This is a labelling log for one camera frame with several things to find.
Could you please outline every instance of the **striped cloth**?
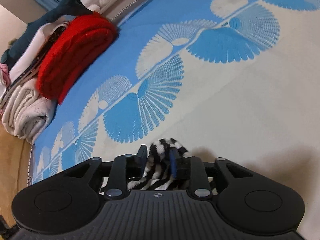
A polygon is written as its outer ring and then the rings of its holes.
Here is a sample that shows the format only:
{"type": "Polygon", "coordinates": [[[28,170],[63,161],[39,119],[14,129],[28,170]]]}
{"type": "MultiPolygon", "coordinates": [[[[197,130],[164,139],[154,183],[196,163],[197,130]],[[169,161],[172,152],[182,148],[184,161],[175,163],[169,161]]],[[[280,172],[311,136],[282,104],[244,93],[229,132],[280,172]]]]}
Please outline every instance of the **striped cloth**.
{"type": "MultiPolygon", "coordinates": [[[[188,180],[174,179],[170,169],[170,148],[176,148],[181,158],[189,158],[192,155],[177,140],[161,139],[151,144],[149,156],[142,178],[128,179],[128,190],[173,190],[186,189],[188,180]]],[[[213,178],[208,178],[213,194],[216,194],[213,178]]]]}

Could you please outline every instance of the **blue floral mattress pattern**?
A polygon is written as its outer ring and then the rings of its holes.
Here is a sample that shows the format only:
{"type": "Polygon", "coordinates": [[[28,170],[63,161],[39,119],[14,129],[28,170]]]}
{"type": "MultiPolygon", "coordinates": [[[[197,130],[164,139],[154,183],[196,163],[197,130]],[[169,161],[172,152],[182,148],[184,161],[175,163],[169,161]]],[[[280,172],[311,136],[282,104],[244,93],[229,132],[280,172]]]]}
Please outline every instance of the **blue floral mattress pattern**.
{"type": "MultiPolygon", "coordinates": [[[[92,156],[112,160],[154,139],[176,138],[175,124],[276,48],[282,27],[274,11],[319,8],[320,0],[148,1],[120,25],[119,38],[77,81],[36,140],[30,183],[92,156]]],[[[176,139],[190,144],[187,138],[176,139]]]]}

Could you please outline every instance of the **dark green stuffed toy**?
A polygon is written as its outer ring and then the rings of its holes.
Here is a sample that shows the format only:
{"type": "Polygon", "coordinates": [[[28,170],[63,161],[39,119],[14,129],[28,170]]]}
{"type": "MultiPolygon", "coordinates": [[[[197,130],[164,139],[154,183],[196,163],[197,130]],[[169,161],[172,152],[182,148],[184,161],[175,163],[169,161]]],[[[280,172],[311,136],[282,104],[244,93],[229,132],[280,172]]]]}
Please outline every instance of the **dark green stuffed toy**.
{"type": "Polygon", "coordinates": [[[11,70],[26,51],[36,32],[42,25],[55,22],[63,15],[80,16],[87,14],[92,14],[92,11],[87,9],[80,0],[62,0],[55,9],[47,12],[38,20],[29,23],[22,36],[3,53],[0,62],[6,64],[9,70],[11,70]]]}

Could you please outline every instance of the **mattress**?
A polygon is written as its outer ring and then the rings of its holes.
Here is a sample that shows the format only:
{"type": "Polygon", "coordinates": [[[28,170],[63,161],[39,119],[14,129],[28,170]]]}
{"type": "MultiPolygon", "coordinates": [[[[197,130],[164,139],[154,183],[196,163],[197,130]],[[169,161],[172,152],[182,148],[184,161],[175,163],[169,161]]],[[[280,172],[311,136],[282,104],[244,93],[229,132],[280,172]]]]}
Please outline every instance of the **mattress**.
{"type": "Polygon", "coordinates": [[[320,238],[320,0],[147,0],[36,140],[29,183],[175,138],[304,198],[320,238]]]}

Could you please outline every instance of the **white fan-shaped pattern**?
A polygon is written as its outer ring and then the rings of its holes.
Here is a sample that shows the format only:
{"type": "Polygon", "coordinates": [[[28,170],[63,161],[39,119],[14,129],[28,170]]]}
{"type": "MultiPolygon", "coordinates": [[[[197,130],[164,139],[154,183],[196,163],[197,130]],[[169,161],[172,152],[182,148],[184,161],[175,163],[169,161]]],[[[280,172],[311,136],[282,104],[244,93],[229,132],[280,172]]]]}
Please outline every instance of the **white fan-shaped pattern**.
{"type": "Polygon", "coordinates": [[[82,131],[98,114],[99,109],[106,109],[125,92],[131,83],[125,76],[116,75],[107,79],[90,97],[79,119],[78,132],[82,131]]]}
{"type": "Polygon", "coordinates": [[[157,63],[168,57],[173,50],[173,45],[156,34],[142,49],[137,64],[136,74],[141,79],[157,63]]]}
{"type": "Polygon", "coordinates": [[[216,22],[209,20],[191,20],[179,24],[162,25],[158,34],[170,41],[173,45],[179,46],[189,42],[201,28],[213,28],[216,22]]]}
{"type": "Polygon", "coordinates": [[[85,130],[76,141],[76,160],[75,164],[79,164],[89,158],[93,152],[96,137],[98,135],[98,120],[96,120],[87,130],[85,130]]]}
{"type": "Polygon", "coordinates": [[[37,174],[39,174],[50,163],[50,149],[43,147],[39,157],[39,163],[37,166],[37,174]]]}
{"type": "Polygon", "coordinates": [[[280,26],[273,14],[255,4],[229,21],[230,27],[262,46],[271,48],[278,40],[280,26]]]}
{"type": "Polygon", "coordinates": [[[60,155],[51,162],[49,176],[57,174],[59,172],[59,166],[61,166],[60,155]]]}
{"type": "Polygon", "coordinates": [[[37,173],[38,173],[38,170],[37,170],[37,166],[36,166],[36,163],[35,163],[35,160],[33,161],[33,173],[32,173],[32,181],[35,180],[36,176],[37,176],[37,173]]]}
{"type": "Polygon", "coordinates": [[[248,0],[212,0],[210,10],[216,16],[226,18],[248,3],[248,0]]]}
{"type": "Polygon", "coordinates": [[[72,121],[66,122],[57,134],[54,141],[51,158],[58,154],[60,148],[67,146],[67,144],[75,137],[75,127],[72,121]]]}
{"type": "Polygon", "coordinates": [[[200,29],[211,29],[216,24],[210,20],[200,19],[162,25],[140,53],[136,64],[137,77],[141,79],[157,63],[167,58],[173,51],[173,46],[190,42],[200,29]]]}

